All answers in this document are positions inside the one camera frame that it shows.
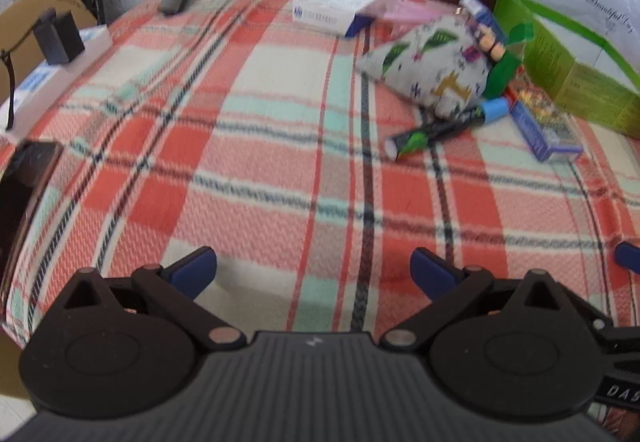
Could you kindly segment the purple bunny keychain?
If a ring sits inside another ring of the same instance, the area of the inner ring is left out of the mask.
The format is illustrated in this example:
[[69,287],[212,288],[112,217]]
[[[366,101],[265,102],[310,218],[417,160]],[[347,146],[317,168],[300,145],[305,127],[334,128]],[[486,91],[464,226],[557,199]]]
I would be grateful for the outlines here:
[[468,24],[480,50],[493,62],[506,53],[508,38],[491,10],[481,0],[460,0],[459,6],[468,14]]

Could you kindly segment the green plastic toy piece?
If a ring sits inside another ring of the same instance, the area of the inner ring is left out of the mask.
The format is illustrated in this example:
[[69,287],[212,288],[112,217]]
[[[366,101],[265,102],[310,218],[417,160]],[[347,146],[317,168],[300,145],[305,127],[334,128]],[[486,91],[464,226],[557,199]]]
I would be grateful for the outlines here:
[[526,44],[535,38],[535,28],[531,22],[522,22],[514,26],[502,46],[504,52],[488,73],[483,97],[495,99],[502,96],[508,84],[521,69]]

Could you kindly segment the floral fabric pouch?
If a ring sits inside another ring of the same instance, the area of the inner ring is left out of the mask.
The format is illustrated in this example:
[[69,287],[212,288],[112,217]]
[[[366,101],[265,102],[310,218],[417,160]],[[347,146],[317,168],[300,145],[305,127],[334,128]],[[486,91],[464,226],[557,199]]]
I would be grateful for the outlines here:
[[490,62],[469,26],[442,16],[363,54],[357,69],[442,120],[483,95]]

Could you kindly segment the plaid bed blanket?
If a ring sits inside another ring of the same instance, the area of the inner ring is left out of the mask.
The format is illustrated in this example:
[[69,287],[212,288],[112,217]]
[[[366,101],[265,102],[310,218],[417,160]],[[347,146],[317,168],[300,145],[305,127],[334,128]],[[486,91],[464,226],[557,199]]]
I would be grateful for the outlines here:
[[584,153],[541,163],[506,118],[391,162],[386,137],[422,116],[355,68],[385,30],[333,38],[292,1],[166,18],[149,0],[112,24],[35,127],[63,151],[1,308],[19,344],[76,269],[121,277],[202,246],[218,274],[200,302],[248,332],[380,334],[426,302],[419,247],[499,277],[541,267],[638,323],[639,278],[614,261],[639,237],[636,141],[582,121]]

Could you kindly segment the pink mask pack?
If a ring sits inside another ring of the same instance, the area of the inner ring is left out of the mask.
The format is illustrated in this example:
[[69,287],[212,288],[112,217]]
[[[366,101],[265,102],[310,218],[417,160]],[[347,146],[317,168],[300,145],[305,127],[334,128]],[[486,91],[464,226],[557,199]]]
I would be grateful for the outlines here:
[[448,12],[447,6],[431,1],[376,0],[360,9],[358,14],[391,24],[426,24]]

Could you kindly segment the blue playing card box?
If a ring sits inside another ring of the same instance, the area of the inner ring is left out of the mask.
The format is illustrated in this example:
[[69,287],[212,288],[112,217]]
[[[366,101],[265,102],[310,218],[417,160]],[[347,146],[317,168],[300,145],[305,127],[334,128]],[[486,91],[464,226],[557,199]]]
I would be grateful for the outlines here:
[[515,125],[539,162],[571,162],[584,152],[582,141],[567,117],[544,90],[536,86],[510,86],[506,98]]

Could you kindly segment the white HP box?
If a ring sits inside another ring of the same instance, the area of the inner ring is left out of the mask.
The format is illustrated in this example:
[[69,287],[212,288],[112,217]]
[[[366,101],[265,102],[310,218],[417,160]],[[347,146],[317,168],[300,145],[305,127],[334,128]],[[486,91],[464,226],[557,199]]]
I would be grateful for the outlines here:
[[293,0],[292,19],[341,38],[355,38],[375,20],[384,0]]

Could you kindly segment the white box on nightstand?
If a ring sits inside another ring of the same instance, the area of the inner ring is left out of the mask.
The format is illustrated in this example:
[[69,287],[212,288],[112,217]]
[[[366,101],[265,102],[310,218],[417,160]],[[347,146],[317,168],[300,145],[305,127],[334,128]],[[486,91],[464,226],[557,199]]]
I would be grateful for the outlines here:
[[111,46],[107,26],[79,31],[85,50],[70,64],[51,66],[47,61],[32,70],[14,90],[14,119],[6,129],[10,102],[1,106],[1,136],[11,143],[24,139],[44,113],[62,96],[77,78],[91,67]]

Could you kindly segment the black smartphone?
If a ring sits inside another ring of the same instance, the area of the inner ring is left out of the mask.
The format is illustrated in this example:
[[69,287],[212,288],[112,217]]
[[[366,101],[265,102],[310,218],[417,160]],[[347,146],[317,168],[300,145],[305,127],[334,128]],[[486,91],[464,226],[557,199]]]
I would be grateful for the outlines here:
[[1,176],[1,281],[10,278],[43,191],[63,151],[59,142],[21,141]]

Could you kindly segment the green cardboard box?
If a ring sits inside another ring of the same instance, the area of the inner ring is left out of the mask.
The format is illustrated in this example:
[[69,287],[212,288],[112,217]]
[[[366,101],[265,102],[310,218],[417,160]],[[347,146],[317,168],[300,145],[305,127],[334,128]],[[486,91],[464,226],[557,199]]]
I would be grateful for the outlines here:
[[494,15],[506,32],[518,24],[533,26],[524,67],[555,105],[633,139],[639,136],[639,73],[610,42],[533,0],[497,0]]

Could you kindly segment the black charger adapter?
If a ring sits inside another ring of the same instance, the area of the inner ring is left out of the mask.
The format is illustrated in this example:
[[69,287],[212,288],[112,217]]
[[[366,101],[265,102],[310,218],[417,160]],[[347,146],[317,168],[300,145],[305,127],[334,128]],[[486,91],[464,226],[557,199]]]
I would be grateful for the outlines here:
[[70,64],[85,50],[71,12],[58,14],[54,8],[47,9],[38,17],[32,33],[50,66]]

